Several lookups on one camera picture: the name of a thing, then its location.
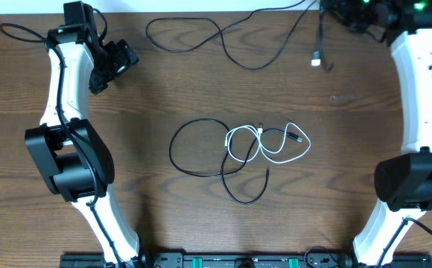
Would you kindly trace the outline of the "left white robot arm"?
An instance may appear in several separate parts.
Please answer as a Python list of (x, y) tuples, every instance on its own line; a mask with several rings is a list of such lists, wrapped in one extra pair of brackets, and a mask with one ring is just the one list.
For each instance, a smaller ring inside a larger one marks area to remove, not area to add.
[(51, 85), (37, 128), (25, 144), (46, 185), (87, 220), (104, 251), (105, 267), (150, 267), (115, 197), (111, 153), (88, 117), (89, 94), (138, 62), (124, 41), (102, 43), (89, 23), (60, 26), (44, 43), (51, 59)]

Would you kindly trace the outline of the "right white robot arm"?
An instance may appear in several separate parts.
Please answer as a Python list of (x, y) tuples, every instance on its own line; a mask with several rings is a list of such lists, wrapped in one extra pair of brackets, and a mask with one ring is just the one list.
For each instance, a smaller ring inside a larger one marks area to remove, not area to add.
[(423, 267), (422, 256), (398, 257), (396, 247), (411, 226), (432, 210), (432, 1), (321, 1), (352, 32), (383, 29), (401, 92), (401, 155), (375, 169), (375, 207), (339, 267)]

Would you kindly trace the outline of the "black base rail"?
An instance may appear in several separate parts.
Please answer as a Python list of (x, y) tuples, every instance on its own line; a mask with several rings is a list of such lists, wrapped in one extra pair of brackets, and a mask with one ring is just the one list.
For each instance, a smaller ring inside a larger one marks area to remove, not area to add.
[[(312, 252), (304, 255), (184, 255), (178, 252), (160, 253), (153, 257), (154, 268), (333, 268), (333, 267), (376, 267), (365, 264), (352, 264), (344, 258), (327, 253)], [(106, 263), (103, 255), (61, 255), (61, 268), (77, 267), (117, 267)], [(381, 267), (391, 268), (432, 268), (429, 255), (396, 255), (389, 264)]]

